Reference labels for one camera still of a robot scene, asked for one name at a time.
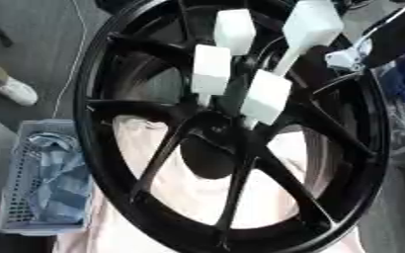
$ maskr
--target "white stand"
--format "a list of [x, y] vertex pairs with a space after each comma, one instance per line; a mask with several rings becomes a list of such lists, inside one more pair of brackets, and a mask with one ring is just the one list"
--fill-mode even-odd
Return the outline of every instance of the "white stand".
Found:
[[343, 29], [330, 0], [298, 1], [283, 26], [288, 50], [274, 73], [286, 75], [301, 55], [316, 45], [330, 45]]

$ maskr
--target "person's leg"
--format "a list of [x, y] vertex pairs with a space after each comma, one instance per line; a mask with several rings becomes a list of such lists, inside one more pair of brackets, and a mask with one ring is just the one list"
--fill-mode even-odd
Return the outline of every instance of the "person's leg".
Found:
[[33, 88], [10, 77], [1, 67], [0, 93], [22, 106], [31, 106], [38, 100], [38, 95]]

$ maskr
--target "blue basket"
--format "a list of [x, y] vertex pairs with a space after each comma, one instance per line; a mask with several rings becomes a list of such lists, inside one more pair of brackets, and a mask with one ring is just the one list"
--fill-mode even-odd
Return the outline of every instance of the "blue basket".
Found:
[[84, 230], [89, 223], [88, 210], [92, 200], [86, 205], [86, 218], [77, 224], [50, 224], [35, 222], [26, 201], [28, 193], [41, 185], [38, 171], [28, 170], [40, 164], [41, 151], [32, 145], [28, 137], [39, 132], [55, 132], [76, 137], [73, 121], [45, 120], [22, 122], [18, 139], [12, 150], [9, 178], [3, 190], [0, 206], [0, 232], [18, 233], [26, 236], [50, 236], [59, 233]]

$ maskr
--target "wheel spoke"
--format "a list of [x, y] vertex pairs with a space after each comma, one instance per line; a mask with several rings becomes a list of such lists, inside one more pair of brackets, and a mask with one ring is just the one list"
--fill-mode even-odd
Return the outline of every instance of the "wheel spoke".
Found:
[[314, 229], [329, 229], [334, 220], [313, 195], [291, 174], [267, 147], [260, 148], [257, 168], [279, 183], [296, 200], [301, 219]]
[[119, 115], [138, 116], [154, 122], [169, 123], [178, 112], [178, 106], [123, 100], [95, 100], [88, 101], [87, 108], [96, 120], [109, 121]]
[[317, 99], [320, 96], [331, 94], [331, 93], [339, 90], [344, 85], [352, 83], [351, 81], [354, 81], [355, 79], [357, 79], [359, 77], [361, 77], [361, 74], [358, 72], [337, 77], [337, 78], [331, 80], [330, 82], [328, 82], [323, 87], [314, 90], [312, 92], [312, 98]]
[[315, 104], [287, 103], [285, 109], [289, 114], [294, 115], [298, 124], [309, 127], [329, 137], [338, 142], [343, 148], [353, 148], [368, 157], [374, 155], [365, 144], [356, 139], [343, 126], [336, 122], [335, 119]]
[[189, 19], [189, 15], [187, 12], [187, 8], [184, 5], [183, 0], [176, 0], [178, 3], [179, 8], [179, 15], [180, 15], [180, 26], [181, 31], [186, 42], [191, 41], [194, 38], [194, 32], [191, 28], [191, 23]]
[[172, 128], [166, 133], [158, 149], [153, 154], [152, 159], [149, 161], [146, 169], [131, 190], [131, 203], [135, 201], [140, 191], [148, 191], [150, 189], [156, 174], [167, 158], [169, 158], [173, 151], [175, 151], [176, 147], [181, 143], [187, 133], [188, 132], [185, 131], [185, 127], [179, 127], [177, 129]]
[[145, 52], [164, 60], [186, 74], [191, 73], [193, 57], [180, 45], [134, 38], [122, 34], [110, 34], [109, 41], [120, 51]]
[[177, 146], [193, 131], [201, 129], [209, 122], [217, 120], [216, 113], [202, 112], [188, 120], [183, 121], [178, 126], [171, 126], [161, 141], [158, 149], [147, 164], [146, 169], [141, 174], [130, 193], [130, 201], [136, 200], [141, 191], [149, 191], [158, 171], [161, 169], [167, 158], [173, 153]]
[[244, 186], [247, 182], [247, 178], [252, 171], [255, 163], [255, 157], [245, 155], [242, 159], [237, 161], [235, 169], [232, 174], [230, 188], [227, 195], [224, 211], [222, 212], [219, 221], [216, 224], [218, 229], [217, 244], [218, 246], [227, 246], [227, 236], [230, 230], [233, 218], [236, 213], [236, 209], [239, 204], [241, 194], [244, 190]]

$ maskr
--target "white cable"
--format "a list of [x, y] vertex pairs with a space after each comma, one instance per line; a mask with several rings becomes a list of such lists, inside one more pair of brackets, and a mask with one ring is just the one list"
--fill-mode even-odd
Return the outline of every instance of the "white cable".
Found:
[[56, 98], [56, 103], [55, 103], [55, 107], [53, 109], [53, 114], [52, 114], [53, 119], [56, 118], [56, 115], [58, 114], [59, 105], [61, 103], [61, 99], [64, 96], [64, 93], [66, 93], [67, 89], [69, 88], [69, 86], [70, 86], [70, 84], [71, 84], [71, 82], [73, 80], [73, 77], [74, 77], [74, 75], [76, 73], [76, 69], [77, 69], [78, 63], [80, 61], [81, 54], [83, 53], [84, 45], [86, 43], [86, 36], [87, 36], [87, 33], [88, 33], [86, 22], [84, 21], [84, 17], [82, 15], [81, 11], [80, 11], [80, 8], [78, 6], [77, 1], [76, 0], [70, 0], [70, 2], [75, 7], [75, 13], [76, 13], [76, 15], [77, 15], [77, 17], [78, 17], [78, 19], [79, 19], [79, 21], [81, 23], [81, 27], [82, 27], [83, 31], [82, 31], [82, 36], [81, 36], [81, 42], [79, 43], [79, 46], [78, 46], [79, 47], [78, 52], [77, 52], [77, 54], [75, 56], [75, 60], [73, 61], [72, 67], [70, 69], [69, 76], [67, 78], [67, 81], [66, 81], [64, 87], [62, 88], [62, 90], [59, 92], [58, 97]]

